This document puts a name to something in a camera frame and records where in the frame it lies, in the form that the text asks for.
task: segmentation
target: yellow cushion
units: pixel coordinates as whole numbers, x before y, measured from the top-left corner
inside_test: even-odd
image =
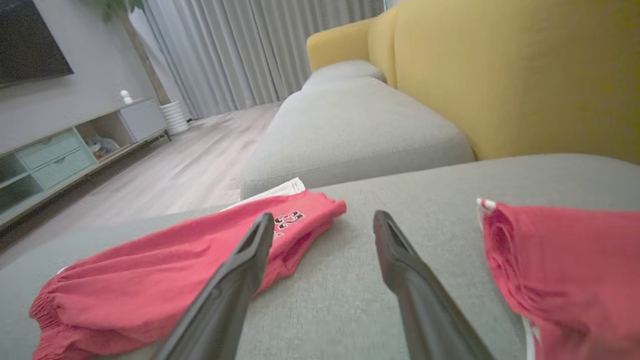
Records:
[[[394,34],[401,6],[397,5],[373,18],[369,26],[369,61],[384,73],[387,84],[396,87]]]
[[[478,158],[585,152],[640,163],[640,2],[409,0],[398,90]]]
[[[307,39],[311,71],[346,60],[369,60],[367,36],[372,19],[320,31]]]

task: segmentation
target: white vase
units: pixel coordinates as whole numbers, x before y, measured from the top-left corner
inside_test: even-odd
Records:
[[[167,130],[170,135],[183,133],[189,129],[187,119],[184,117],[177,101],[160,106],[160,110],[162,110],[162,115],[166,120]]]

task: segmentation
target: curtain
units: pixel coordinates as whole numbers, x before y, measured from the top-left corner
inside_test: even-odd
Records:
[[[307,37],[381,0],[149,0],[147,18],[187,107],[206,117],[284,100],[309,77]]]

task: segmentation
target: gray fabric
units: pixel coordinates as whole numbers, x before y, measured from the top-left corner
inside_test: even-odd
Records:
[[[317,69],[311,74],[302,89],[311,89],[317,85],[355,78],[374,78],[383,83],[386,82],[385,75],[372,63],[365,60],[349,60]]]
[[[249,306],[237,359],[408,359],[396,298],[382,282],[372,218],[387,210],[497,360],[524,358],[524,332],[489,274],[475,199],[514,205],[640,211],[640,167],[556,154],[482,161],[337,184],[347,213],[309,248],[296,273]],[[71,261],[191,214],[75,234],[0,272],[0,358],[25,359],[38,329],[27,311],[38,289]],[[148,359],[153,346],[113,357]]]
[[[474,160],[458,128],[373,78],[318,85],[280,107],[244,168],[246,199],[294,177],[307,188]]]
[[[153,0],[145,11],[199,117],[284,100],[309,75],[307,38],[374,17],[377,0]]]

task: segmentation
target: tv stand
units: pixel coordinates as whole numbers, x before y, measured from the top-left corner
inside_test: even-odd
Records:
[[[0,230],[144,143],[170,141],[166,128],[156,100],[141,99],[0,154]]]

